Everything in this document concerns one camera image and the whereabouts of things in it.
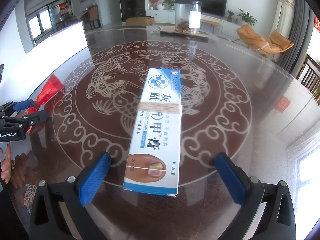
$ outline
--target dark brown table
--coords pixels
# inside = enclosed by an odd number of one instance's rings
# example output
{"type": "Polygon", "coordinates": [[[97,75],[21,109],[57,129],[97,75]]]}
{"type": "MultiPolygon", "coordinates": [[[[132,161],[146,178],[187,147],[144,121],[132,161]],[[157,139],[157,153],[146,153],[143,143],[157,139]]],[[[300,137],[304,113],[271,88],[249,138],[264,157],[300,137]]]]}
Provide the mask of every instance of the dark brown table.
{"type": "Polygon", "coordinates": [[[48,103],[51,117],[25,141],[11,143],[15,155],[27,155],[23,187],[9,185],[24,225],[41,179],[64,181],[104,150],[112,155],[112,166],[87,210],[108,239],[217,239],[239,210],[214,167],[214,156],[224,151],[248,176],[288,183],[297,239],[303,239],[320,217],[320,112],[313,96],[245,47],[221,39],[161,37],[152,33],[155,28],[90,31],[91,57],[79,66],[67,61],[59,68],[64,74],[56,70],[65,89],[48,103]],[[150,67],[181,70],[176,198],[122,189],[136,107],[150,67]]]}

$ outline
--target blue gripper pad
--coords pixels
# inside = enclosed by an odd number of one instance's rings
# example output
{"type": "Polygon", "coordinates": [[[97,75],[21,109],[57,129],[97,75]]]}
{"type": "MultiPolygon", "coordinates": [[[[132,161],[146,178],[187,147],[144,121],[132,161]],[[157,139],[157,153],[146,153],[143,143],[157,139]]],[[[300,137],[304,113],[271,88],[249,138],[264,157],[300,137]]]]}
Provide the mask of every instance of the blue gripper pad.
{"type": "Polygon", "coordinates": [[[18,111],[27,109],[29,107],[32,107],[32,104],[33,104],[33,100],[32,99],[26,100],[26,101],[17,102],[14,105],[13,110],[18,112],[18,111]]]}
{"type": "Polygon", "coordinates": [[[239,180],[238,176],[231,168],[231,166],[228,164],[228,162],[224,159],[223,155],[221,154],[217,154],[214,163],[233,201],[236,204],[240,204],[241,206],[244,205],[246,200],[246,190],[244,185],[239,180]]]}
{"type": "Polygon", "coordinates": [[[97,193],[97,190],[103,178],[106,176],[110,165],[111,156],[109,153],[105,153],[79,187],[79,201],[83,207],[93,200],[93,197],[97,193]]]}

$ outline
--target glass jar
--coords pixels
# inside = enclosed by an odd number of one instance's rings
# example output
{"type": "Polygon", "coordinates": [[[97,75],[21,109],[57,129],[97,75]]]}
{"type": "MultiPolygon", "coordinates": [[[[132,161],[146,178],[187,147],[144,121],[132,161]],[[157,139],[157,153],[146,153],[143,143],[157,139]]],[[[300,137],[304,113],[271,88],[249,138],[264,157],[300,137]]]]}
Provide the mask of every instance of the glass jar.
{"type": "Polygon", "coordinates": [[[176,0],[175,31],[180,33],[199,33],[201,19],[200,1],[176,0]]]}

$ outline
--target twine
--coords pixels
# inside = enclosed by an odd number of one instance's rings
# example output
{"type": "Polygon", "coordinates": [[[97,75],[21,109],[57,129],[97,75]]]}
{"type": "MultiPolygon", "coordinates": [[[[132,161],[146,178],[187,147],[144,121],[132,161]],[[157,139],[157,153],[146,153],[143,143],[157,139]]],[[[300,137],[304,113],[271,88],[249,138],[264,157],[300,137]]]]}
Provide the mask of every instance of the twine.
{"type": "Polygon", "coordinates": [[[162,113],[182,114],[182,105],[172,103],[140,102],[138,104],[138,111],[153,111],[162,113]]]}

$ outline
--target white and blue box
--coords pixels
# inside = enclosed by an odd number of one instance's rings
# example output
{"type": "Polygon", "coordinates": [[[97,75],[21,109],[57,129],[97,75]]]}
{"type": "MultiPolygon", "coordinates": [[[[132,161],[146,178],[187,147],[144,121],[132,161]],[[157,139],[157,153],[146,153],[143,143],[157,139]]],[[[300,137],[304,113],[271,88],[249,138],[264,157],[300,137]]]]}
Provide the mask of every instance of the white and blue box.
{"type": "MultiPolygon", "coordinates": [[[[180,71],[150,68],[140,102],[180,101],[180,71]]],[[[181,114],[138,111],[132,134],[124,189],[176,195],[179,183],[181,114]]]]}

